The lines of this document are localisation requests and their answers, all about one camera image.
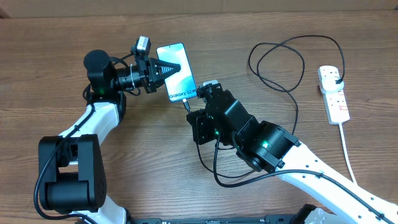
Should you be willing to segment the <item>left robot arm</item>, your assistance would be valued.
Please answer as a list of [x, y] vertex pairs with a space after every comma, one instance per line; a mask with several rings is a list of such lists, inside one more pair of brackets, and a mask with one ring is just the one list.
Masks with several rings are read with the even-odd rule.
[[155, 92], [180, 71], [177, 63], [149, 57], [149, 48], [131, 49], [135, 64], [92, 50], [84, 57], [89, 85], [83, 90], [86, 111], [69, 129], [39, 141], [39, 175], [34, 207], [47, 220], [78, 218], [80, 223], [133, 223], [129, 211], [113, 202], [100, 145], [124, 118], [126, 94]]

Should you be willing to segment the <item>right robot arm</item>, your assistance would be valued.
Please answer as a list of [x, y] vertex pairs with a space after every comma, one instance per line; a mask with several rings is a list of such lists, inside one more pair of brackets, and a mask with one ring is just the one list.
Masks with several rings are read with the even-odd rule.
[[197, 88], [205, 108], [187, 114], [193, 140], [198, 145], [215, 141], [233, 146], [252, 170], [265, 175], [236, 184], [240, 187], [278, 176], [331, 210], [346, 223], [397, 223], [397, 205], [383, 200], [332, 169], [298, 137], [268, 121], [259, 122], [219, 83]]

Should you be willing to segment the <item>blue Galaxy smartphone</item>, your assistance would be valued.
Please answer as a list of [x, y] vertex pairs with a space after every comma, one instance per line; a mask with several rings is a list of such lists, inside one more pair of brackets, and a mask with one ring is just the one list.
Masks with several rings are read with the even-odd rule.
[[180, 65], [180, 71], [165, 79], [171, 102], [196, 97], [197, 86], [188, 61], [185, 46], [180, 42], [157, 48], [159, 60]]

